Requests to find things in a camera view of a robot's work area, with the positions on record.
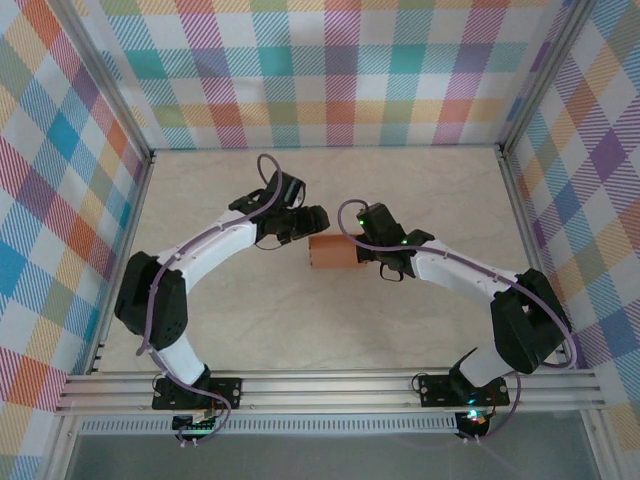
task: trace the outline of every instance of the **aluminum rail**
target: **aluminum rail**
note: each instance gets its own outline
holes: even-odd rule
[[[447,369],[218,372],[243,379],[242,401],[235,415],[371,414],[455,412],[467,408],[422,408],[410,382],[418,372],[446,374]],[[61,415],[162,414],[151,409],[156,373],[119,373],[69,377],[58,404]],[[515,398],[515,379],[507,378]],[[549,412],[604,408],[604,398],[590,370],[540,370],[522,376],[518,409]],[[509,407],[499,407],[507,411]]]

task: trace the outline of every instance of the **cable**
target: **cable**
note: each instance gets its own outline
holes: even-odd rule
[[[168,368],[165,365],[165,363],[163,362],[162,358],[160,358],[158,353],[155,351],[155,349],[149,343],[149,339],[151,338],[151,327],[153,325],[153,308],[155,306],[155,297],[156,297],[156,294],[158,293],[158,285],[160,283],[160,279],[162,278],[164,273],[169,269],[169,267],[180,256],[182,256],[182,255],[186,254],[187,252],[189,252],[189,250],[191,248],[193,248],[194,246],[196,246],[200,242],[202,242],[204,240],[208,240],[213,234],[215,234],[215,233],[217,233],[219,231],[224,231],[227,228],[230,228],[230,227],[233,227],[233,226],[238,225],[240,223],[246,222],[247,220],[250,220],[253,217],[256,217],[256,216],[262,214],[263,212],[265,212],[269,208],[271,208],[271,206],[276,202],[276,200],[278,199],[278,197],[280,195],[280,191],[282,190],[282,169],[280,168],[280,164],[276,161],[275,158],[273,158],[271,155],[269,155],[267,153],[261,153],[260,155],[258,155],[258,159],[257,159],[256,162],[257,162],[257,166],[258,166],[258,172],[261,174],[261,177],[263,179],[264,179],[264,174],[262,174],[262,159],[263,158],[267,158],[268,160],[270,160],[273,163],[273,165],[276,167],[276,172],[278,173],[278,185],[276,186],[276,191],[273,193],[273,196],[269,199],[269,201],[265,205],[263,205],[262,207],[258,208],[254,212],[249,213],[248,215],[240,217],[240,218],[238,218],[236,220],[232,220],[232,221],[223,223],[222,225],[214,225],[213,227],[205,230],[201,234],[199,234],[196,237],[194,237],[193,239],[189,240],[182,247],[180,247],[176,253],[174,253],[171,257],[169,257],[169,259],[160,267],[160,270],[158,270],[158,273],[154,277],[153,282],[151,283],[151,288],[149,290],[149,301],[147,303],[147,314],[146,314],[146,322],[145,322],[145,326],[144,326],[144,334],[142,336],[142,344],[140,345],[140,348],[138,348],[138,350],[136,351],[136,355],[140,356],[145,351],[149,351],[149,354],[151,355],[151,358],[156,363],[156,365],[160,368],[160,371],[163,371],[163,372],[166,371],[167,372],[165,375],[169,380],[171,380],[172,382],[174,382],[175,384],[179,385],[180,387],[182,387],[185,390],[188,390],[190,392],[196,393],[198,395],[205,395],[207,397],[211,397],[214,400],[218,400],[219,402],[222,402],[224,404],[224,406],[226,407],[226,415],[225,415],[224,419],[222,420],[222,422],[220,422],[220,424],[211,433],[209,433],[208,435],[202,437],[200,439],[200,443],[205,443],[205,442],[209,441],[216,433],[218,433],[226,425],[226,423],[229,421],[229,417],[231,416],[231,404],[229,403],[229,401],[226,398],[224,398],[221,395],[216,395],[215,393],[207,392],[205,390],[200,390],[199,388],[195,388],[195,387],[193,387],[191,385],[187,385],[186,383],[182,382],[180,379],[178,379],[177,377],[175,377],[174,375],[172,375],[168,371]],[[185,443],[184,443],[184,439],[182,438],[181,431],[178,432],[178,437],[179,437],[180,441],[182,442],[182,445],[184,445]]]
[[[498,455],[496,452],[491,450],[491,448],[489,448],[488,445],[485,445],[483,442],[481,442],[480,437],[478,437],[477,435],[475,437],[472,437],[468,433],[464,433],[464,432],[460,432],[460,433],[465,437],[465,440],[463,440],[465,441],[465,443],[466,441],[475,440],[476,445],[478,445],[479,447],[482,447],[489,455],[491,455],[496,461],[498,461],[503,467],[505,467],[511,473],[515,474],[518,478],[527,478],[524,473],[522,473],[516,467],[514,467],[509,462],[507,462],[504,458],[502,458],[502,456]]]
[[[498,401],[496,400],[496,394],[493,393],[493,390],[491,390],[490,388],[488,390],[489,390],[489,395],[491,396],[491,401],[493,403],[493,410],[491,410],[491,415],[493,416],[496,414],[496,406]]]
[[[158,393],[158,394],[159,394],[160,392],[159,392],[159,391],[158,391],[158,389],[156,388],[156,383],[157,383],[157,381],[158,381],[158,377],[161,377],[161,376],[162,376],[162,372],[160,372],[158,375],[156,375],[155,377],[153,377],[153,380],[151,380],[151,388],[153,388],[153,391],[154,391],[154,392],[156,392],[156,393]]]
[[[558,317],[558,315],[556,314],[556,312],[554,312],[551,307],[549,307],[549,305],[547,305],[540,297],[538,297],[535,293],[529,291],[528,289],[524,288],[522,285],[520,285],[519,283],[516,283],[512,280],[509,280],[508,278],[503,277],[502,275],[497,275],[495,272],[489,270],[488,268],[483,267],[482,265],[478,265],[477,263],[468,260],[464,257],[461,257],[460,255],[456,255],[455,253],[451,253],[451,252],[447,252],[445,250],[440,250],[438,248],[432,248],[432,247],[425,247],[423,245],[421,246],[413,246],[413,245],[398,245],[396,247],[379,247],[376,245],[368,245],[366,243],[363,243],[361,241],[359,241],[358,239],[356,239],[355,237],[353,237],[351,234],[349,234],[349,232],[347,232],[346,228],[344,227],[344,224],[342,222],[342,212],[345,209],[345,207],[347,205],[351,205],[354,203],[358,203],[361,204],[365,207],[365,209],[369,208],[369,204],[367,202],[365,202],[364,200],[360,200],[360,199],[352,199],[352,200],[347,200],[346,202],[344,202],[342,205],[340,205],[340,208],[338,208],[338,226],[340,227],[340,230],[342,231],[342,234],[347,237],[347,239],[353,243],[356,246],[362,247],[362,248],[367,248],[369,250],[375,251],[375,252],[400,252],[400,251],[405,251],[405,250],[417,250],[419,252],[426,252],[426,253],[432,253],[434,255],[440,255],[442,257],[446,257],[446,258],[450,258],[452,260],[455,260],[458,263],[461,263],[463,265],[465,265],[466,267],[471,268],[472,270],[475,270],[477,272],[483,273],[484,275],[493,278],[501,283],[504,283],[505,285],[508,285],[510,287],[513,287],[514,289],[518,290],[518,292],[522,293],[523,295],[525,295],[526,297],[528,297],[529,299],[531,299],[533,302],[535,302],[540,308],[542,308],[542,310],[544,310],[544,312],[551,318],[551,320],[553,320],[553,322],[556,324],[556,326],[558,327],[558,329],[562,332],[562,335],[564,336],[564,339],[566,340],[567,344],[569,345],[569,351],[570,351],[570,357],[569,360],[567,360],[564,363],[547,363],[547,362],[543,362],[542,364],[545,367],[550,367],[550,368],[572,368],[575,366],[576,361],[578,359],[578,354],[577,354],[577,348],[576,348],[576,344],[575,341],[573,340],[573,338],[571,337],[571,332],[569,332],[569,329],[567,328],[567,326],[564,324],[564,322],[560,319],[560,317]]]
[[[416,374],[413,376],[413,378],[411,379],[411,388],[412,388],[412,389],[413,389],[413,391],[414,391],[414,392],[416,392],[416,393],[420,393],[420,390],[416,388],[416,383],[415,383],[415,382],[416,382],[416,380],[417,380],[419,377],[422,377],[423,375],[426,375],[426,373],[424,373],[424,372],[416,373]]]
[[[397,280],[394,280],[393,278],[390,277],[385,277],[384,276],[384,263],[380,264],[380,278],[383,280],[386,280],[387,282],[391,282],[391,283],[400,283],[402,282],[402,280],[404,280],[404,273],[402,272],[398,272],[400,274],[400,276],[398,277]]]
[[[516,378],[516,398],[513,400],[511,409],[509,410],[509,413],[507,413],[507,416],[502,421],[502,423],[500,423],[500,425],[498,425],[497,427],[489,430],[485,435],[485,438],[493,437],[500,430],[502,430],[511,421],[511,419],[516,413],[516,410],[518,409],[518,405],[520,404],[520,397],[522,396],[522,380],[520,379],[520,375],[518,375],[518,372],[514,371],[508,375],[511,375],[511,374],[513,374],[514,377]]]
[[[274,250],[278,250],[279,248],[282,248],[284,245],[278,245],[277,247],[273,247],[273,248],[264,248],[261,247],[260,245],[258,245],[257,243],[255,244],[255,247],[258,250],[264,250],[265,252],[273,252]]]

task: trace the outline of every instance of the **plaid backdrop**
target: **plaid backdrop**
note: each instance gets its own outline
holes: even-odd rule
[[[514,169],[583,365],[640,472],[640,0],[600,0]]]
[[[149,142],[174,149],[495,143],[567,10],[562,0],[74,3]]]
[[[142,162],[44,0],[0,0],[0,478],[32,478]]]
[[[558,34],[562,30],[562,27],[567,20],[567,17],[571,10],[571,6],[574,4],[574,2],[575,0],[563,0],[562,6],[556,14],[556,18],[553,20],[553,24],[551,25],[551,28],[547,32],[547,36],[542,43],[542,47],[538,51],[538,55],[531,64],[531,68],[529,69],[529,72],[527,73],[527,76],[525,77],[525,80],[520,87],[518,96],[511,106],[511,110],[509,111],[507,120],[502,126],[500,135],[497,139],[497,143],[504,143],[504,141],[506,140],[507,135],[509,134],[509,131],[511,130],[511,127],[513,125],[513,121],[520,113],[524,101],[532,92],[535,81],[538,78],[538,74],[547,61],[547,56],[551,50],[551,45],[553,45],[553,42],[556,40]]]

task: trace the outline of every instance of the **cardboard tube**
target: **cardboard tube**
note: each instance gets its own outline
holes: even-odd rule
[[[312,268],[359,268],[356,246],[342,234],[322,234],[309,237],[309,258]]]

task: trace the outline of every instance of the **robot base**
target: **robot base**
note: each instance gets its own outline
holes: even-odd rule
[[[451,388],[449,375],[418,375],[418,393],[422,407],[504,407],[509,405],[509,392],[504,378],[496,378],[482,388],[469,392],[464,401]]]
[[[205,369],[200,379],[193,384],[195,388],[216,393],[226,398],[232,410],[240,407],[242,396],[241,378],[212,378],[209,369]],[[198,395],[183,389],[168,378],[159,378],[154,384],[153,410],[209,410],[222,409],[224,404],[205,395]]]

